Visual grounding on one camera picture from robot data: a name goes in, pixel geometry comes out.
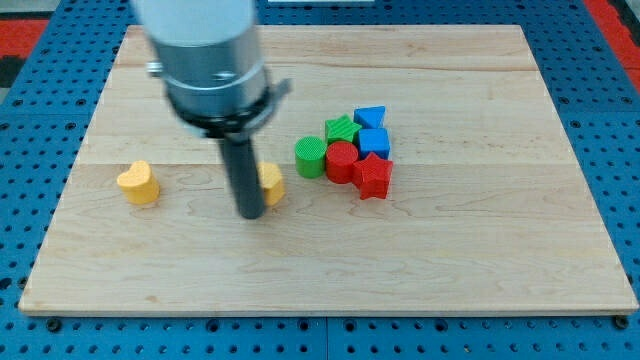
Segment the black tool mount bracket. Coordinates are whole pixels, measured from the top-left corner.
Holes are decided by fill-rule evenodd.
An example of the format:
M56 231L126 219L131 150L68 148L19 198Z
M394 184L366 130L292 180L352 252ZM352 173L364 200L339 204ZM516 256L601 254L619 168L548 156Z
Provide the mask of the black tool mount bracket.
M264 127L275 115L279 103L292 91L292 79L285 78L266 87L261 97L252 105L226 116L204 116L189 112L169 94L168 101L184 127L202 138L249 138Z

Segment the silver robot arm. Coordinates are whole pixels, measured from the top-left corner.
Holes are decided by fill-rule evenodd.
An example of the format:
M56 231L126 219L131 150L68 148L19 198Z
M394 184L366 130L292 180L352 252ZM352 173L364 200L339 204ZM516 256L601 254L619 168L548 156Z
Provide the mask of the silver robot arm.
M251 0L135 0L137 20L156 58L147 72L163 80L174 112L204 138L217 140L236 208L257 219L266 203L252 135L290 90L271 82Z

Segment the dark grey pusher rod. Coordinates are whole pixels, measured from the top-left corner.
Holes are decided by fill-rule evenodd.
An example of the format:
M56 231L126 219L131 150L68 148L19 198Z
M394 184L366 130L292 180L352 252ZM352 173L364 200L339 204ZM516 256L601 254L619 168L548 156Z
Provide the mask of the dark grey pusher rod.
M251 139L223 138L220 149L238 213L258 219L266 205Z

